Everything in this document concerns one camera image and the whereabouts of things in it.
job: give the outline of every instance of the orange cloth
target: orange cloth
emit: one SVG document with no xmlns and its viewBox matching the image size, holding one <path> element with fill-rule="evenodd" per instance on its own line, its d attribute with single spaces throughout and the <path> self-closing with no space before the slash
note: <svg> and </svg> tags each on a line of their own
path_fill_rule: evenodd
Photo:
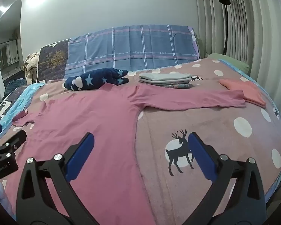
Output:
<svg viewBox="0 0 281 225">
<path fill-rule="evenodd" d="M 262 99 L 261 92 L 257 85 L 251 81 L 243 82 L 241 80 L 220 79 L 220 84 L 229 90 L 243 90 L 244 100 L 262 108 L 266 108 L 266 102 Z"/>
</svg>

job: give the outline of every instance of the black deer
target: black deer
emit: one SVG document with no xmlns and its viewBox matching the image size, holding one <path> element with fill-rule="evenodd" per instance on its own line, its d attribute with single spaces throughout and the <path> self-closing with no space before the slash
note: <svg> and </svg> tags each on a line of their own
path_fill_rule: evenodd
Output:
<svg viewBox="0 0 281 225">
<path fill-rule="evenodd" d="M 179 132 L 183 134 L 182 137 L 177 136 L 178 131 L 176 132 L 176 134 L 172 134 L 172 137 L 174 139 L 179 140 L 179 144 L 182 144 L 182 146 L 179 147 L 178 149 L 175 149 L 175 150 L 170 150 L 170 151 L 169 150 L 165 150 L 167 152 L 168 156 L 169 156 L 169 159 L 170 159 L 170 162 L 169 162 L 169 172 L 170 172 L 171 176 L 174 176 L 172 171 L 171 171 L 171 165 L 172 165 L 173 161 L 174 161 L 174 165 L 177 167 L 178 171 L 180 173 L 183 173 L 180 170 L 179 166 L 177 165 L 177 161 L 178 161 L 179 157 L 186 157 L 187 162 L 189 163 L 191 169 L 194 169 L 193 166 L 191 165 L 191 161 L 194 160 L 194 156 L 192 156 L 191 161 L 189 160 L 189 157 L 188 157 L 188 154 L 191 153 L 191 151 L 189 150 L 188 141 L 185 139 L 187 132 L 186 132 L 186 130 L 185 130 L 185 132 L 183 132 L 183 130 L 182 131 L 179 130 Z"/>
</svg>

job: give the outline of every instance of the metal bolt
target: metal bolt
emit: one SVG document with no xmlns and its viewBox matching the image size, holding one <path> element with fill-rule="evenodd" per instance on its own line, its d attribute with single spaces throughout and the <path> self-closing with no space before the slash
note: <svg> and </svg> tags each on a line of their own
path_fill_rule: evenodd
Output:
<svg viewBox="0 0 281 225">
<path fill-rule="evenodd" d="M 54 160 L 59 161 L 62 157 L 63 157 L 62 154 L 56 154 L 54 156 Z"/>
<path fill-rule="evenodd" d="M 222 154 L 222 155 L 220 155 L 220 159 L 221 159 L 222 161 L 227 161 L 227 160 L 228 160 L 228 156 L 225 155 L 225 154 Z"/>
<path fill-rule="evenodd" d="M 28 159 L 27 159 L 27 163 L 32 163 L 33 162 L 33 158 L 32 157 L 29 157 Z"/>
<path fill-rule="evenodd" d="M 255 159 L 252 158 L 252 157 L 250 157 L 250 158 L 249 158 L 249 163 L 254 164 L 254 163 L 255 163 Z"/>
</svg>

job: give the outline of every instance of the floor lamp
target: floor lamp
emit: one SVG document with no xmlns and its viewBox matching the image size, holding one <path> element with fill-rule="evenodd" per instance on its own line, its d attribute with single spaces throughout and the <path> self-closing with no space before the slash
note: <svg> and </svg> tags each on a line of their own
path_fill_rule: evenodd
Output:
<svg viewBox="0 0 281 225">
<path fill-rule="evenodd" d="M 228 9 L 227 6 L 231 4 L 230 0 L 218 0 L 220 3 L 224 5 L 225 8 L 225 19 L 226 19 L 226 39 L 225 39 L 225 46 L 224 46 L 224 51 L 223 54 L 227 54 L 227 42 L 228 42 Z"/>
</svg>

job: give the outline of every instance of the navy blue star-patterned clothing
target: navy blue star-patterned clothing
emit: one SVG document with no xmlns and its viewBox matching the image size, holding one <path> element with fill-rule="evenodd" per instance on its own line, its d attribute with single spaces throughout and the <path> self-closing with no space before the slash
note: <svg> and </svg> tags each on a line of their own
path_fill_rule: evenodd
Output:
<svg viewBox="0 0 281 225">
<path fill-rule="evenodd" d="M 118 86 L 129 82 L 129 79 L 123 78 L 127 73 L 127 70 L 115 68 L 96 69 L 80 76 L 69 77 L 64 85 L 70 91 L 95 90 L 99 89 L 104 83 Z"/>
</svg>

